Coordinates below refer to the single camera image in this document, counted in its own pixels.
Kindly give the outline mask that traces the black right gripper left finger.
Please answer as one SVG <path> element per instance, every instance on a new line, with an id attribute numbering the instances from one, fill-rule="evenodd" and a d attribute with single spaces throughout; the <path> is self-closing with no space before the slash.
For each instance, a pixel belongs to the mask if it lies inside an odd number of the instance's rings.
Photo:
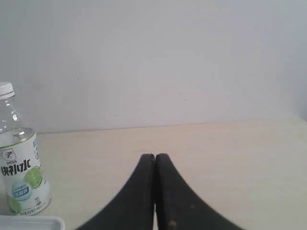
<path id="1" fill-rule="evenodd" d="M 118 194 L 80 230 L 152 230 L 154 224 L 153 154 L 141 155 Z"/>

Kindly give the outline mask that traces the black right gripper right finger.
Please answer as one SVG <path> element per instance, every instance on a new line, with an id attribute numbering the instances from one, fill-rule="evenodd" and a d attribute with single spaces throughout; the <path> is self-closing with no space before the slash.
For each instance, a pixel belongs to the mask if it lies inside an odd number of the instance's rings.
<path id="1" fill-rule="evenodd" d="M 160 230 L 240 230 L 185 182 L 168 154 L 155 159 L 155 204 Z"/>

